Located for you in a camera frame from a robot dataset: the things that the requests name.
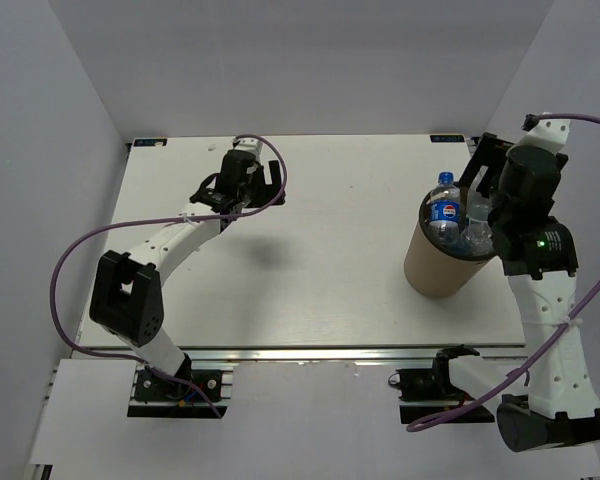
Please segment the clear bottle green white label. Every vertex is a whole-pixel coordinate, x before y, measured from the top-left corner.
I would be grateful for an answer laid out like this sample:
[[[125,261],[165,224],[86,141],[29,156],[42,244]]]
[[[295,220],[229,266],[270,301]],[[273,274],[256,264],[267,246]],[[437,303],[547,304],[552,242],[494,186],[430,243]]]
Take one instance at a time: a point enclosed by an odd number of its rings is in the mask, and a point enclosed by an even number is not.
[[[484,256],[493,252],[491,227],[488,222],[490,210],[491,201],[488,197],[477,190],[468,194],[462,240],[473,256]]]

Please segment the small bottle blue cap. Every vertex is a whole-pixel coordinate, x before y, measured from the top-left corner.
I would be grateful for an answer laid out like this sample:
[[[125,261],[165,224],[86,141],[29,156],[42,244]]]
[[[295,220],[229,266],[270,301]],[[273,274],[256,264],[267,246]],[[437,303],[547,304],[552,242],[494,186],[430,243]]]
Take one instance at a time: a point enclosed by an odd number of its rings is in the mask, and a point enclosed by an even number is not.
[[[452,172],[441,172],[429,193],[428,230],[443,247],[455,248],[460,241],[461,192]]]

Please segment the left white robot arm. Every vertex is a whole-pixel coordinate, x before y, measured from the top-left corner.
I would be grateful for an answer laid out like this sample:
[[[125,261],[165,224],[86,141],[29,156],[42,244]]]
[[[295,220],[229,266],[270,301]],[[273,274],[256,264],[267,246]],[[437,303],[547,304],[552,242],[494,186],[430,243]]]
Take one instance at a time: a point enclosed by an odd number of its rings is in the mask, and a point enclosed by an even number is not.
[[[182,213],[142,243],[109,250],[97,266],[89,318],[154,370],[157,387],[179,399],[191,387],[191,360],[166,333],[162,288],[206,242],[241,216],[284,203],[286,166],[260,161],[260,143],[240,141],[189,197]]]

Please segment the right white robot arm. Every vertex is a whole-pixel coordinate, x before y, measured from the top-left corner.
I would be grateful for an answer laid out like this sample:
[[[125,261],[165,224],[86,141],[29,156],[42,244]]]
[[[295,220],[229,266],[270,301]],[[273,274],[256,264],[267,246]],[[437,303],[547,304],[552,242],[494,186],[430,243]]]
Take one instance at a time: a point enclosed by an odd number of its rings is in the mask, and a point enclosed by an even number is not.
[[[439,396],[452,399],[465,391],[482,403],[514,452],[600,441],[600,400],[574,306],[574,240],[550,214],[568,132],[556,120],[529,131],[507,151],[490,192],[492,244],[532,352],[527,364],[504,377],[481,357],[468,355],[431,374]]]

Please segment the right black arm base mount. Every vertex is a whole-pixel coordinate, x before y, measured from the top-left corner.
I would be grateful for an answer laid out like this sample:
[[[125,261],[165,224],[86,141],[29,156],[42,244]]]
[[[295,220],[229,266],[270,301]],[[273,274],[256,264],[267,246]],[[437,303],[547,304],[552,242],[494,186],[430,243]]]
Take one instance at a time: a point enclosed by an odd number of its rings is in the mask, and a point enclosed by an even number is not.
[[[480,353],[465,345],[444,348],[436,353],[430,367],[403,368],[389,376],[388,386],[399,392],[402,424],[433,413],[445,413],[474,400],[452,386],[448,378],[449,361],[461,356],[480,356]]]

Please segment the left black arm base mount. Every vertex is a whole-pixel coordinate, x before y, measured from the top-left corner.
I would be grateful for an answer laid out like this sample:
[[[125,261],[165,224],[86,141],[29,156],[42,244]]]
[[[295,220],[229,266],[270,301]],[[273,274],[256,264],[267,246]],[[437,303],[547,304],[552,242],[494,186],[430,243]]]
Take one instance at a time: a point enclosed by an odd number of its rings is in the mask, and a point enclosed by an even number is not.
[[[194,363],[190,382],[214,405],[218,415],[194,388],[169,382],[137,367],[127,408],[129,418],[220,419],[232,396],[233,368],[219,363]]]

